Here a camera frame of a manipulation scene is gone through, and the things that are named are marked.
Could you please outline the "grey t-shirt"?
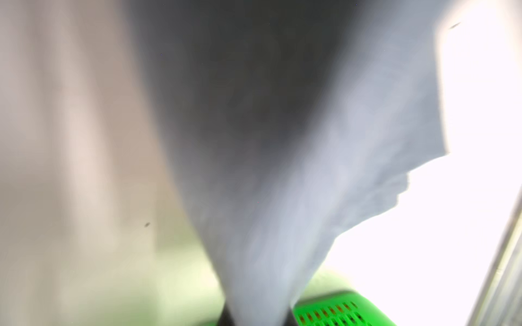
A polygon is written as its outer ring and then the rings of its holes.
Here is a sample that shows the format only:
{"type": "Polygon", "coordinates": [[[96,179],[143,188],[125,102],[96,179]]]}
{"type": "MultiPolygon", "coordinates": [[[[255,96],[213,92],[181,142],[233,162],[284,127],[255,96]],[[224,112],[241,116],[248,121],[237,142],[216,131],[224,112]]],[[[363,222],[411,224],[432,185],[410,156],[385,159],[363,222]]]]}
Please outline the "grey t-shirt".
{"type": "Polygon", "coordinates": [[[125,1],[175,187],[234,325],[284,325],[335,239],[445,154],[447,1],[125,1]]]}

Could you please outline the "green plastic basket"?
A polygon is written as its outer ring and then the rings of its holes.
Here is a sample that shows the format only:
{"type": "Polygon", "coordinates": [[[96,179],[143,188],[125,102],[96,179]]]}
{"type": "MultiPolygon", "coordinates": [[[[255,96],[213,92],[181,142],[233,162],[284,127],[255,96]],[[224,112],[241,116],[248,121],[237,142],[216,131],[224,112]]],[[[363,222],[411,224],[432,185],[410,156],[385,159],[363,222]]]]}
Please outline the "green plastic basket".
{"type": "Polygon", "coordinates": [[[395,326],[370,300],[347,291],[301,302],[293,309],[298,325],[395,326]]]}

